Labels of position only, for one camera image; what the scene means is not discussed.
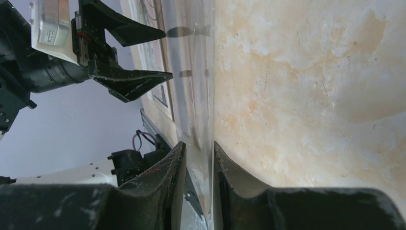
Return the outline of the photo with glass sheet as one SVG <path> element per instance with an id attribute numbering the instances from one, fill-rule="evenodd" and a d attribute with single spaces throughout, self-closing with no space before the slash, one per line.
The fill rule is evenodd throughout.
<path id="1" fill-rule="evenodd" d="M 123 0 L 125 16 L 166 37 L 131 47 L 138 68 L 173 78 L 142 97 L 146 128 L 186 144 L 181 229 L 213 230 L 214 1 Z"/>

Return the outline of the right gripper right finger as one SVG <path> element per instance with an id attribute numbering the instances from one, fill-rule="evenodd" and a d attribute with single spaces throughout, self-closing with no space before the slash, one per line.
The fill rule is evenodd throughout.
<path id="1" fill-rule="evenodd" d="M 223 230 L 403 230 L 405 220 L 372 188 L 272 187 L 214 144 L 215 225 Z"/>

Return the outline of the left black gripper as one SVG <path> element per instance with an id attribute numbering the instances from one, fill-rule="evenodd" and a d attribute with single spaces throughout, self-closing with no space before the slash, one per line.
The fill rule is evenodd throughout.
<path id="1" fill-rule="evenodd" d="M 30 92 L 46 92 L 91 78 L 107 88 L 110 95 L 128 103 L 173 78 L 170 72 L 127 70 L 119 65 L 90 61 L 91 58 L 101 57 L 101 54 L 97 55 L 90 48 L 96 44 L 105 46 L 105 30 L 123 47 L 165 38 L 164 31 L 127 18 L 100 0 L 80 0 L 79 11 L 75 16 L 71 25 L 77 65 L 32 48 L 31 25 L 30 22 L 24 22 L 21 32 L 27 34 L 29 53 L 24 55 L 27 66 L 21 72 L 23 85 Z"/>

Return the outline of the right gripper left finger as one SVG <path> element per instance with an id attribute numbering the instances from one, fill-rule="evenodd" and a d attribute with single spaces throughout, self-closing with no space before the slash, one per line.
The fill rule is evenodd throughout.
<path id="1" fill-rule="evenodd" d="M 3 230 L 178 230 L 186 144 L 119 187 L 109 184 L 2 185 Z"/>

